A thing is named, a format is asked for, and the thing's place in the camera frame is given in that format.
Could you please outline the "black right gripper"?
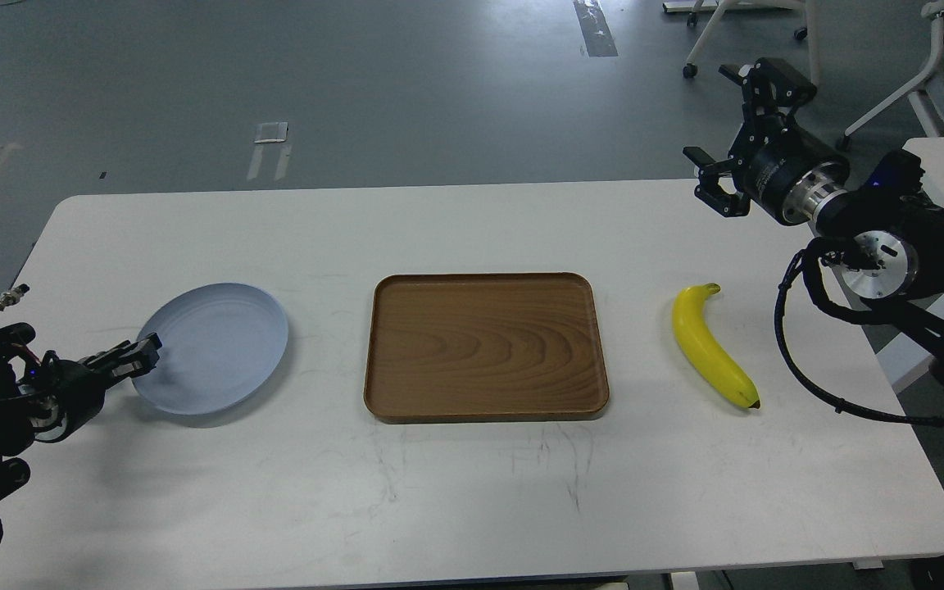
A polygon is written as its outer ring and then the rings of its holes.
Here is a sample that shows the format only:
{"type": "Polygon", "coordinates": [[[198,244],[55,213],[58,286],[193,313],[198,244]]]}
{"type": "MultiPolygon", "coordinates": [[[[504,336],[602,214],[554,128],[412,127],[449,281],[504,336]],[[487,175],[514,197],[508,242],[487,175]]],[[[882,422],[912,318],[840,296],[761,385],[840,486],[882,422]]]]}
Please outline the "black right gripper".
{"type": "Polygon", "coordinates": [[[850,175],[843,154],[795,123],[797,111],[816,98],[817,86],[779,57],[723,64],[719,73],[742,91],[744,124],[730,157],[722,161],[701,147],[683,148],[697,172],[694,197],[724,218],[748,216],[751,199],[779,224],[805,223],[806,216],[787,204],[795,186],[812,173],[824,173],[840,184],[850,175]],[[732,178],[738,192],[724,189],[722,178],[732,178]]]}

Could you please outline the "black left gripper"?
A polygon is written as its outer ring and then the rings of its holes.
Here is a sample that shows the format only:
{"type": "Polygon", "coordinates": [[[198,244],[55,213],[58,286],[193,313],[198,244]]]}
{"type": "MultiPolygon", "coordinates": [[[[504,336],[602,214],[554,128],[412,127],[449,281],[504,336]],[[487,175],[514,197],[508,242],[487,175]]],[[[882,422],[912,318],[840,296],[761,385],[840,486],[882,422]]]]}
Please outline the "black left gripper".
{"type": "Polygon", "coordinates": [[[46,352],[42,367],[50,377],[49,397],[53,399],[50,419],[36,429],[36,441],[59,443],[86,425],[102,409],[107,382],[141,377],[160,362],[162,342],[152,332],[138,341],[123,341],[108,351],[79,360],[46,352]]]}

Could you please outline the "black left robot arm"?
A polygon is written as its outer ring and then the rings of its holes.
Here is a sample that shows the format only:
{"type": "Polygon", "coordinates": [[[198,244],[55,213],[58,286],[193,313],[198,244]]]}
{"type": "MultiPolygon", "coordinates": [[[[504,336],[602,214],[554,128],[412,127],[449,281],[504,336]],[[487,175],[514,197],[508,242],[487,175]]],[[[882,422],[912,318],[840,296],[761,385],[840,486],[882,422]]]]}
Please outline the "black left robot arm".
{"type": "MultiPolygon", "coordinates": [[[[29,291],[16,285],[0,295],[0,312],[29,291]]],[[[107,392],[126,379],[154,369],[160,359],[157,333],[125,340],[81,360],[30,350],[36,332],[30,324],[0,328],[0,501],[30,481],[22,452],[34,443],[57,443],[97,417],[107,392]]],[[[0,518],[0,545],[4,537],[0,518]]]]}

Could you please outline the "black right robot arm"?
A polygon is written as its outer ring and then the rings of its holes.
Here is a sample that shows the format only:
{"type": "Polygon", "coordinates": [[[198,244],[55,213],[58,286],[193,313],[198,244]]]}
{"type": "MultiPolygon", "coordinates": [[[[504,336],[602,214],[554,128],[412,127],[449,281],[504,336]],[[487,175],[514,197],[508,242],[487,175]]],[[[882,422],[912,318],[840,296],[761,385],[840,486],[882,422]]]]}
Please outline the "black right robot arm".
{"type": "Polygon", "coordinates": [[[944,208],[922,187],[920,157],[896,149],[849,189],[849,161],[797,124],[817,89],[777,57],[723,64],[742,95],[742,126],[727,156],[700,147],[684,154],[697,169],[694,195],[724,217],[760,206],[780,225],[810,224],[815,236],[792,258],[778,287],[774,329],[790,372],[836,412],[896,424],[944,427],[944,417],[898,417],[839,398],[810,381],[784,336],[784,307],[802,279],[810,301],[852,325],[891,325],[928,351],[944,389],[944,208]]]}

